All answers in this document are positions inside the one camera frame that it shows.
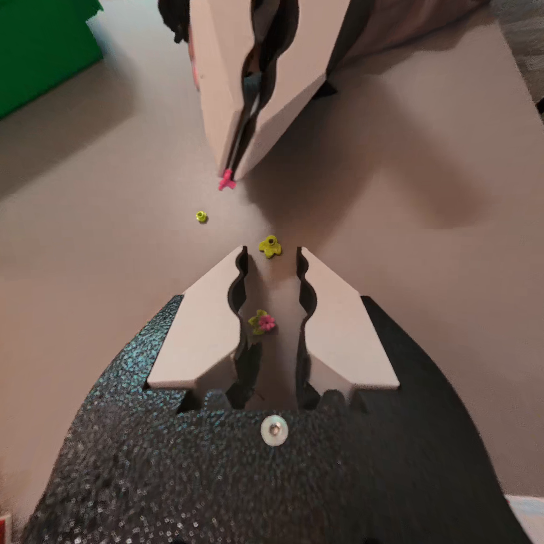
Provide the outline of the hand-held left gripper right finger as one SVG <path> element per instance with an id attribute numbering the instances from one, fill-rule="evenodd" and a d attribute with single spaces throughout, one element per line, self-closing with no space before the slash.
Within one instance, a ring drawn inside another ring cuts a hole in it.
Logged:
<path id="1" fill-rule="evenodd" d="M 359 391 L 396 391 L 400 381 L 359 292 L 306 247 L 296 250 L 305 311 L 296 354 L 296 400 L 317 407 L 327 391 L 352 403 Z"/>

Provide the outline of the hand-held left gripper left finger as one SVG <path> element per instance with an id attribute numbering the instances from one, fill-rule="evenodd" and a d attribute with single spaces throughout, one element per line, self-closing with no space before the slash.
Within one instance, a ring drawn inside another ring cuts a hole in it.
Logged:
<path id="1" fill-rule="evenodd" d="M 154 390 L 181 390 L 184 409 L 205 403 L 208 392 L 244 409 L 255 393 L 262 344 L 252 343 L 240 310 L 246 301 L 248 249 L 236 247 L 183 294 L 146 379 Z"/>

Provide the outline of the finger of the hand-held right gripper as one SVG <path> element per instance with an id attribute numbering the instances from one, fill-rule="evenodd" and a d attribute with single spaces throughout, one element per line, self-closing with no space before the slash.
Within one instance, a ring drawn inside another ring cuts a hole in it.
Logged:
<path id="1" fill-rule="evenodd" d="M 252 117 L 250 139 L 235 166 L 244 178 L 273 148 L 324 83 L 349 1 L 297 1 L 296 30 L 262 78 L 264 104 Z"/>
<path id="2" fill-rule="evenodd" d="M 257 132 L 260 99 L 247 100 L 245 74 L 256 44 L 255 1 L 191 1 L 196 75 L 206 137 L 219 177 L 243 179 Z"/>

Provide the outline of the lego instruction booklet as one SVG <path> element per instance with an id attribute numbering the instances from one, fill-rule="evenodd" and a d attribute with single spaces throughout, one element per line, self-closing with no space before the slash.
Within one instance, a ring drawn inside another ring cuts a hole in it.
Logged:
<path id="1" fill-rule="evenodd" d="M 533 543 L 543 543 L 543 497 L 505 496 L 520 525 Z"/>

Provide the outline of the green plastic bin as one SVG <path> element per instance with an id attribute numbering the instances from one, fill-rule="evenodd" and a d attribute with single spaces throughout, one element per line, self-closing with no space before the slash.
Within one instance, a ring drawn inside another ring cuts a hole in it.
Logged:
<path id="1" fill-rule="evenodd" d="M 100 61 L 100 1 L 1 1 L 1 119 Z"/>

